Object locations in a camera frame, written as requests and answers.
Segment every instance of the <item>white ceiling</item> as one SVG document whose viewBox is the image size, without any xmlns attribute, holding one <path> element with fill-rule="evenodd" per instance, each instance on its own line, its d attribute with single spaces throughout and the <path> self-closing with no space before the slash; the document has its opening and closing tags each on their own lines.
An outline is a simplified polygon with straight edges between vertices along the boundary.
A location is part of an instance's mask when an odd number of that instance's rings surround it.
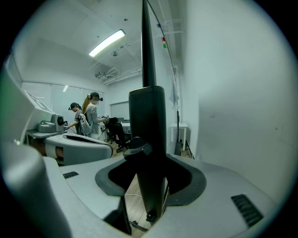
<svg viewBox="0 0 298 238">
<path fill-rule="evenodd" d="M 165 16 L 157 0 L 150 2 L 157 17 Z M 119 77 L 142 67 L 141 8 L 141 0 L 52 0 L 41 7 L 28 24 L 27 30 L 30 29 L 31 38 L 51 41 L 80 53 L 88 62 L 86 70 L 95 74 L 116 68 L 112 74 Z M 126 33 L 123 38 L 93 58 L 88 55 L 119 29 Z M 174 37 L 167 38 L 175 44 Z M 112 56 L 113 51 L 117 51 L 116 57 Z"/>
</svg>

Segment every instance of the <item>rectangular light fixture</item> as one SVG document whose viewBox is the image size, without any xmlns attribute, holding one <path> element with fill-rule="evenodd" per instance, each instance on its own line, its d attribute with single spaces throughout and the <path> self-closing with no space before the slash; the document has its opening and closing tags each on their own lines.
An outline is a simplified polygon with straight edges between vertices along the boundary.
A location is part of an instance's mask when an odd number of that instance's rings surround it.
<svg viewBox="0 0 298 238">
<path fill-rule="evenodd" d="M 96 56 L 100 51 L 102 51 L 105 47 L 112 44 L 116 40 L 120 39 L 121 37 L 125 36 L 125 33 L 122 29 L 117 31 L 116 33 L 112 34 L 108 38 L 106 38 L 102 43 L 100 43 L 97 47 L 95 47 L 89 55 L 94 57 Z"/>
<path fill-rule="evenodd" d="M 63 89 L 63 91 L 62 92 L 64 92 L 65 93 L 65 91 L 68 89 L 68 85 L 65 85 L 65 87 L 64 87 L 64 89 Z"/>
</svg>

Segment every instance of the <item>wooden floor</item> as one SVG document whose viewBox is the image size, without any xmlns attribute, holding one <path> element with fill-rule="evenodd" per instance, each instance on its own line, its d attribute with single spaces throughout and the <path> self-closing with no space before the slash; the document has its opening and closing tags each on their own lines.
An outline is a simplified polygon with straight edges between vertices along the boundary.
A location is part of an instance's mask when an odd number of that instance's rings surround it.
<svg viewBox="0 0 298 238">
<path fill-rule="evenodd" d="M 115 142 L 112 143 L 111 145 L 114 149 L 114 153 L 112 157 L 122 155 L 126 151 L 126 149 L 123 148 L 117 153 L 116 150 L 118 149 L 118 145 Z M 192 158 L 190 151 L 186 148 L 185 148 L 185 151 L 182 151 L 182 156 L 190 159 Z M 131 222 L 136 221 L 139 224 L 139 226 L 142 226 L 147 229 L 151 228 L 150 222 L 146 221 L 147 213 L 145 211 L 145 207 L 141 197 L 141 191 L 140 191 L 140 187 L 139 187 L 139 183 L 136 175 L 132 180 L 128 190 L 125 193 L 125 204 L 126 204 L 126 210 L 129 217 L 129 221 Z M 145 234 L 145 232 L 140 231 L 134 228 L 133 226 L 131 226 L 131 230 L 132 230 L 132 237 L 134 238 L 139 238 Z"/>
</svg>

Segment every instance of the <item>person wearing headset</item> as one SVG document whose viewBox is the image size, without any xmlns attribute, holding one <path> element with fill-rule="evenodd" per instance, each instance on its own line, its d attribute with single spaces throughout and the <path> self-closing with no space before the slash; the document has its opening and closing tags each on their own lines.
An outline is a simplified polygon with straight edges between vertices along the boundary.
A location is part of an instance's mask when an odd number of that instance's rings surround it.
<svg viewBox="0 0 298 238">
<path fill-rule="evenodd" d="M 76 102 L 73 102 L 72 104 L 70 104 L 69 110 L 72 110 L 73 112 L 75 112 L 75 116 L 74 116 L 74 122 L 71 123 L 70 125 L 68 125 L 67 129 L 75 126 L 76 133 L 78 135 L 81 135 L 78 117 L 83 112 L 83 110 L 82 110 L 81 106 L 79 104 L 77 104 Z"/>
<path fill-rule="evenodd" d="M 103 99 L 99 97 L 97 92 L 92 92 L 87 95 L 83 103 L 83 114 L 85 115 L 88 124 L 91 125 L 92 132 L 90 137 L 93 139 L 99 139 L 101 135 L 98 123 L 108 122 L 108 118 L 97 117 L 97 109 L 95 105 L 98 104 L 99 101 L 103 101 Z"/>
</svg>

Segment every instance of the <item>person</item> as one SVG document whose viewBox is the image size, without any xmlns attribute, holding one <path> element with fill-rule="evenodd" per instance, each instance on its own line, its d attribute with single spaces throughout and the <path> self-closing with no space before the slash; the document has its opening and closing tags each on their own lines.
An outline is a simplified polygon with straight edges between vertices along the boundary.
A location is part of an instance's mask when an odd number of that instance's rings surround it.
<svg viewBox="0 0 298 238">
<path fill-rule="evenodd" d="M 76 102 L 73 102 L 72 104 L 70 104 L 69 110 L 72 110 L 73 112 L 75 112 L 75 116 L 74 116 L 74 122 L 71 123 L 70 125 L 68 125 L 67 129 L 75 126 L 76 133 L 78 135 L 81 135 L 78 117 L 81 113 L 83 113 L 83 110 L 82 110 L 81 106 L 79 104 L 77 104 Z"/>
<path fill-rule="evenodd" d="M 99 94 L 97 92 L 92 92 L 87 95 L 83 103 L 83 114 L 85 115 L 88 124 L 92 128 L 90 137 L 93 139 L 99 139 L 101 136 L 98 123 L 108 122 L 108 118 L 97 117 L 97 109 L 95 105 L 98 104 L 99 100 Z"/>
</svg>

